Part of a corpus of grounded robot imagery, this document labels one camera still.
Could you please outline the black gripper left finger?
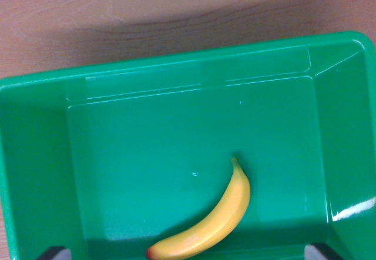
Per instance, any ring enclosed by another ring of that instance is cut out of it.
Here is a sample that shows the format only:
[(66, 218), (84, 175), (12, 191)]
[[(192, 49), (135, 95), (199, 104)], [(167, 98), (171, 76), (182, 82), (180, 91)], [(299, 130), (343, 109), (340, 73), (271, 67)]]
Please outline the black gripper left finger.
[(51, 246), (36, 260), (72, 260), (72, 253), (64, 246)]

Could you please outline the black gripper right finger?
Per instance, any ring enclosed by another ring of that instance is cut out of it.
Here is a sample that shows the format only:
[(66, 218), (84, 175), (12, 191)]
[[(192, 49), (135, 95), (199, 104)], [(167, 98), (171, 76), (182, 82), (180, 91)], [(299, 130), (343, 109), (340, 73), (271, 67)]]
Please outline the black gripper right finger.
[(343, 258), (325, 243), (313, 243), (304, 248), (305, 260), (343, 260)]

